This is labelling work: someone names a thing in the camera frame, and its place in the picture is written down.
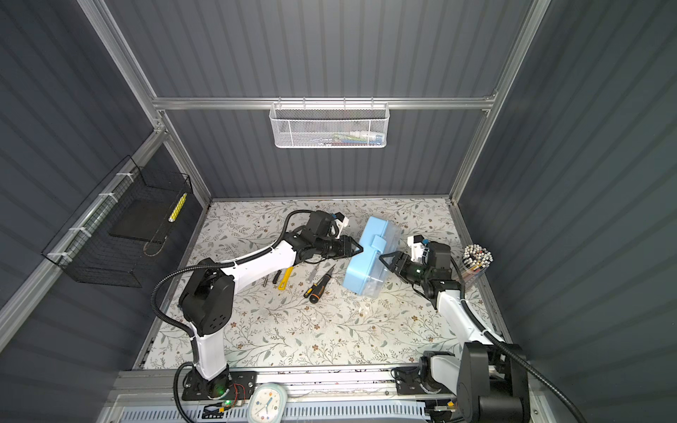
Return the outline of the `light blue plastic tool box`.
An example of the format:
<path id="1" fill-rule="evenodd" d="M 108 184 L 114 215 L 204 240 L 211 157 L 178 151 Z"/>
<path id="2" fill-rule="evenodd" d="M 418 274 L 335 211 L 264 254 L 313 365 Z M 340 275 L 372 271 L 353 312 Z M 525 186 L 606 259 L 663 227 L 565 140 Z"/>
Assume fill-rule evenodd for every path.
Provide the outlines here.
<path id="1" fill-rule="evenodd" d="M 351 258 L 342 287 L 354 294 L 377 298 L 388 273 L 380 257 L 398 249 L 402 234 L 402 229 L 389 220 L 371 216 L 359 240 L 363 252 Z"/>

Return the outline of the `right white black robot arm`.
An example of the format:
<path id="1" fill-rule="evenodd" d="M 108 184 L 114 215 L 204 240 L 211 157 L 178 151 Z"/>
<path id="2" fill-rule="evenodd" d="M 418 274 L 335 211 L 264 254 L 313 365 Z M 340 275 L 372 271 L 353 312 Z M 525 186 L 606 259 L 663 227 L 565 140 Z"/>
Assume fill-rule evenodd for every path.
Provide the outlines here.
<path id="1" fill-rule="evenodd" d="M 419 366 L 421 386 L 448 389 L 465 422 L 527 422 L 531 419 L 529 379 L 534 377 L 585 421 L 573 401 L 532 366 L 519 345 L 510 344 L 481 322 L 466 297 L 466 280 L 450 246 L 414 236 L 411 251 L 379 257 L 383 266 L 428 300 L 451 326 L 460 356 L 427 352 Z"/>

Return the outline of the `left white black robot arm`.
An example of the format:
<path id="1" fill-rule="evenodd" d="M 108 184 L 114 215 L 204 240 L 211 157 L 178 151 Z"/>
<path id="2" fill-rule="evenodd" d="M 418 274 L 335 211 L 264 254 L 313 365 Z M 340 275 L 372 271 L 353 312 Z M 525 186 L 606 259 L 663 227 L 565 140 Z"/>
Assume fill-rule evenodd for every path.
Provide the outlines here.
<path id="1" fill-rule="evenodd" d="M 203 391 L 202 398 L 221 399 L 232 391 L 223 329 L 232 317 L 236 294 L 271 273 L 308 263 L 315 256 L 324 262 L 361 254 L 363 246 L 343 233 L 348 222 L 342 213 L 291 211 L 271 245 L 227 262 L 204 259 L 173 271 L 157 283 L 150 297 L 151 308 L 158 319 L 189 337 L 190 374 L 196 378 L 191 384 Z M 190 274 L 190 278 L 179 299 L 184 319 L 179 322 L 160 309 L 158 293 L 164 284 L 182 274 Z"/>

